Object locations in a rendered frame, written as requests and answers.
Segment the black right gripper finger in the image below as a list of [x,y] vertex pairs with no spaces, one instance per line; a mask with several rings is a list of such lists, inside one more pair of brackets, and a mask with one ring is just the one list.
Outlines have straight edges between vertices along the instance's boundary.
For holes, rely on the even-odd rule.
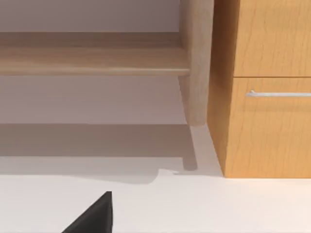
[[61,233],[112,233],[112,191],[105,192]]

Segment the pale wooden open shelf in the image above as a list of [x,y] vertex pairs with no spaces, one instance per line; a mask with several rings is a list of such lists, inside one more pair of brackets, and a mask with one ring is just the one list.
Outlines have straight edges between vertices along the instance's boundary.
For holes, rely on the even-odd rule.
[[177,76],[186,121],[207,119],[214,0],[180,0],[177,32],[0,32],[0,75]]

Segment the orange wooden cupboard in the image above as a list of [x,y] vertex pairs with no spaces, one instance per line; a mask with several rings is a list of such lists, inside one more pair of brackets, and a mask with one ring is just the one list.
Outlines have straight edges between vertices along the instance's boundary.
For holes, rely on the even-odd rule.
[[225,176],[233,80],[311,78],[311,0],[215,0],[210,69],[207,124]]

